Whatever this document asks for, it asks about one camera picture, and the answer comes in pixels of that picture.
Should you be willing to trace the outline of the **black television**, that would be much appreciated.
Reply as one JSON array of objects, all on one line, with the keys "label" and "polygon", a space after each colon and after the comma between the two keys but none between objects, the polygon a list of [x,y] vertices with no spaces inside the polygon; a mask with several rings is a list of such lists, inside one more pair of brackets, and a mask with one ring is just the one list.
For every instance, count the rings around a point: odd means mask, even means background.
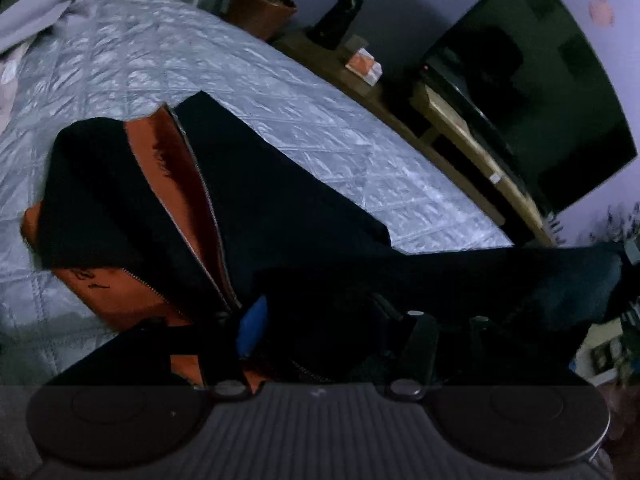
[{"label": "black television", "polygon": [[637,155],[610,78],[561,0],[480,0],[426,52],[424,76],[542,214]]}]

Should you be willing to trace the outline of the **wooden tv shelf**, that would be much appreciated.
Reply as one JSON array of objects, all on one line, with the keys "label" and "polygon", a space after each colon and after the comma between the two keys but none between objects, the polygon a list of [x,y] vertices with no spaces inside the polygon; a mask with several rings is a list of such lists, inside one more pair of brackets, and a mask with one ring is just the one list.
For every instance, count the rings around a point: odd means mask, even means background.
[{"label": "wooden tv shelf", "polygon": [[411,97],[411,105],[480,170],[533,231],[540,244],[548,247],[556,245],[555,238],[533,199],[518,188],[503,166],[474,139],[466,121],[450,104],[427,84],[418,84]]}]

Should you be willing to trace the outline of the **dried flower bouquet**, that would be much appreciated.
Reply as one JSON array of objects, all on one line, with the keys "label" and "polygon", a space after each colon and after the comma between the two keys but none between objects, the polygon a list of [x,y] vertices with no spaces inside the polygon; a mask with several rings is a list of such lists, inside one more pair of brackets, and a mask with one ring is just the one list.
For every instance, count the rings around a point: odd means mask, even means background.
[{"label": "dried flower bouquet", "polygon": [[564,233],[564,224],[557,214],[544,218],[544,228],[556,246],[586,247],[603,243],[630,243],[639,245],[639,202],[631,206],[610,205],[600,217],[587,222],[576,235]]}]

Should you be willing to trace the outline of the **pink wall sticker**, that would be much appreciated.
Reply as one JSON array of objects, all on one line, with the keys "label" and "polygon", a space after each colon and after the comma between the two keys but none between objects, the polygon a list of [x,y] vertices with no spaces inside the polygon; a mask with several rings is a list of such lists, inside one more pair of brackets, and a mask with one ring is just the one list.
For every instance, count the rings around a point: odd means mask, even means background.
[{"label": "pink wall sticker", "polygon": [[607,28],[615,24],[615,13],[608,0],[590,0],[588,11],[591,21],[598,27]]}]

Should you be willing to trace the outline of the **silver quilted bedspread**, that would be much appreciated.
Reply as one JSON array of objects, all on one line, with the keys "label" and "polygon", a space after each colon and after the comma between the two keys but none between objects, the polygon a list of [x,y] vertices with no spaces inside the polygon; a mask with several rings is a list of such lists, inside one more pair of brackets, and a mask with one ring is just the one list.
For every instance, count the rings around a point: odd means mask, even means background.
[{"label": "silver quilted bedspread", "polygon": [[1,380],[40,385],[110,332],[21,237],[56,134],[91,117],[132,119],[205,91],[322,182],[369,211],[394,247],[446,252],[508,238],[390,127],[273,47],[179,0],[96,0],[91,23],[47,35],[17,72],[1,136]]}]

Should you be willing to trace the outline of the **dark wooden cabinet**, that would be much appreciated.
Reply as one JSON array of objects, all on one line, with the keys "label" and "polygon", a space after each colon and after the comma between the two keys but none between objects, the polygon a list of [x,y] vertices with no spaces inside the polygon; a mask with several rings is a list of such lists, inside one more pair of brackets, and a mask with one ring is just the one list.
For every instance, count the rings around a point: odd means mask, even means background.
[{"label": "dark wooden cabinet", "polygon": [[346,68],[349,52],[344,46],[339,46],[335,50],[319,47],[302,30],[277,32],[268,40],[268,44],[306,67],[311,73],[332,84],[333,87],[384,122],[386,126],[392,128],[398,136],[401,136],[443,174],[446,174],[499,228],[506,225],[503,214],[462,172],[431,146],[431,142],[440,136],[440,133],[433,126],[428,128],[426,133],[417,136],[385,107],[381,101],[381,90],[378,84],[371,87]]}]

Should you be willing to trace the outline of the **cream shelf unit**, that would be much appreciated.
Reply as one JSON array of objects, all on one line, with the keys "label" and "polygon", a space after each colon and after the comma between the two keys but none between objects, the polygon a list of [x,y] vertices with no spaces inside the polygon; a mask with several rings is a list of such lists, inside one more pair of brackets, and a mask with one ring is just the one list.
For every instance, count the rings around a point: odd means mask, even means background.
[{"label": "cream shelf unit", "polygon": [[615,320],[590,327],[572,370],[595,386],[639,383],[639,305]]}]

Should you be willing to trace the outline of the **orange white tissue pack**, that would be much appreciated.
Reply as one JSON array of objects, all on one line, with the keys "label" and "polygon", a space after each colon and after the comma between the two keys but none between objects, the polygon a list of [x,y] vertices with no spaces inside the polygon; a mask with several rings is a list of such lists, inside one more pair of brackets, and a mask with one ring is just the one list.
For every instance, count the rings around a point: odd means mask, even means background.
[{"label": "orange white tissue pack", "polygon": [[365,48],[355,52],[345,68],[371,87],[375,86],[383,75],[382,65]]}]

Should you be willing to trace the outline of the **grey cloth on bed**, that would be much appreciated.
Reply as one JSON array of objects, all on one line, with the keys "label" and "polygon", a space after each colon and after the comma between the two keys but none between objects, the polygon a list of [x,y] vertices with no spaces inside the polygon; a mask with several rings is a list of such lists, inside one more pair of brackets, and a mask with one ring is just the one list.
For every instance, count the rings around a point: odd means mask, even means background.
[{"label": "grey cloth on bed", "polygon": [[96,15],[96,0],[18,0],[1,13],[1,52],[52,29],[70,34]]}]

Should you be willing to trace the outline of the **terracotta plant pot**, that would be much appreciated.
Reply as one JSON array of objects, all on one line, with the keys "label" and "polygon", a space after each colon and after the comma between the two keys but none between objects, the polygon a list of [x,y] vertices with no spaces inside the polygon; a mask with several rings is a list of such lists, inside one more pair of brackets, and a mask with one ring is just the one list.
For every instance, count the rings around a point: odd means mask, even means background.
[{"label": "terracotta plant pot", "polygon": [[296,12],[293,0],[230,0],[226,21],[258,39],[268,40]]}]

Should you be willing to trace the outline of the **black jacket with orange lining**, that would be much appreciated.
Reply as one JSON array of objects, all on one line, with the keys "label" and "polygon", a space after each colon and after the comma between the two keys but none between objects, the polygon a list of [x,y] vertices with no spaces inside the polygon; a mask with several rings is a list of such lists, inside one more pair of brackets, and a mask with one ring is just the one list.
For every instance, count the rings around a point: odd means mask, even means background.
[{"label": "black jacket with orange lining", "polygon": [[130,122],[64,128],[21,231],[118,330],[212,322],[265,296],[246,368],[281,382],[374,382],[388,329],[380,295],[471,296],[504,313],[506,329],[457,382],[556,376],[590,325],[623,307],[631,278],[615,244],[396,249],[382,222],[202,92]]}]

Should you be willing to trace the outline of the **black speaker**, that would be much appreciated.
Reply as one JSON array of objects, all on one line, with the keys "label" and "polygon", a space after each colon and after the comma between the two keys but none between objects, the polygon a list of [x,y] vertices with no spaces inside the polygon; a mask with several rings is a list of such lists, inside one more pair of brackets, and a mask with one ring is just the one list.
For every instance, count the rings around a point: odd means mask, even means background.
[{"label": "black speaker", "polygon": [[335,50],[342,43],[362,5],[363,0],[337,0],[314,26],[304,29],[304,34],[316,46]]}]

